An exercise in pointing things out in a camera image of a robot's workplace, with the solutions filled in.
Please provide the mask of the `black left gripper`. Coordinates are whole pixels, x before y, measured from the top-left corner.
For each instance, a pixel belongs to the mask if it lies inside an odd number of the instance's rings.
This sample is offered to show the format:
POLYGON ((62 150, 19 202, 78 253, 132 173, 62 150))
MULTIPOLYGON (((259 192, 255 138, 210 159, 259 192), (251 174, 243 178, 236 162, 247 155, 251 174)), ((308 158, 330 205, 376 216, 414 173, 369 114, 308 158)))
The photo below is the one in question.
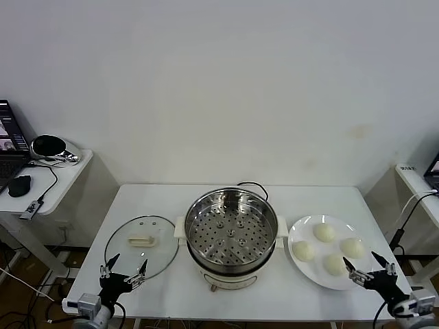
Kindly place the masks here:
POLYGON ((110 258, 104 265, 100 265, 100 287, 102 288, 99 296, 103 305, 115 305, 120 295, 130 293, 141 286, 146 281, 147 263, 145 259, 143 264, 137 269, 133 276, 112 273, 112 268, 120 257, 120 253, 110 258))

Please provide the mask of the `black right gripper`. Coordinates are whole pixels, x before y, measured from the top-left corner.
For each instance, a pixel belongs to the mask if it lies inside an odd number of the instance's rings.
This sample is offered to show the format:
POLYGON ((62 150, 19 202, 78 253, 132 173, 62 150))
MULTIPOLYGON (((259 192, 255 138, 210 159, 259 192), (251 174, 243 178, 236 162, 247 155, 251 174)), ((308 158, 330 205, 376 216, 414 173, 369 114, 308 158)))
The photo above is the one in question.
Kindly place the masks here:
POLYGON ((383 256, 371 251, 375 260, 385 269, 380 271, 364 272, 357 270, 354 265, 343 257, 348 277, 355 284, 365 284, 366 290, 376 291, 388 305, 396 305, 409 299, 409 295, 402 292, 397 286, 397 274, 394 263, 389 263, 383 256))

